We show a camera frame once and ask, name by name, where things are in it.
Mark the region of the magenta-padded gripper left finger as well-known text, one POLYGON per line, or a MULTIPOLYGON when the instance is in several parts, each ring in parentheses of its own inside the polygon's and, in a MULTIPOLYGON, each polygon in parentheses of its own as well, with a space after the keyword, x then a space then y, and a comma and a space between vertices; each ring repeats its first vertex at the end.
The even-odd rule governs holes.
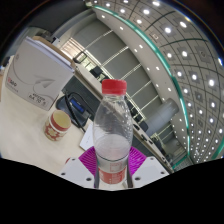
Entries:
POLYGON ((69 158, 59 176, 84 188, 99 188, 99 171, 95 149, 90 147, 78 158, 69 158))

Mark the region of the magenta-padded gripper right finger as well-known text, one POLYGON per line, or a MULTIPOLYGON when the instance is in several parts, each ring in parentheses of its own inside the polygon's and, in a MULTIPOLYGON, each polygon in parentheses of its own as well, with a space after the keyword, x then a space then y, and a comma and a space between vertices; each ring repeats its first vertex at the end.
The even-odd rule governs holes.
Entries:
POLYGON ((168 175, 154 156, 147 157, 134 147, 130 149, 127 165, 129 188, 140 188, 168 175))

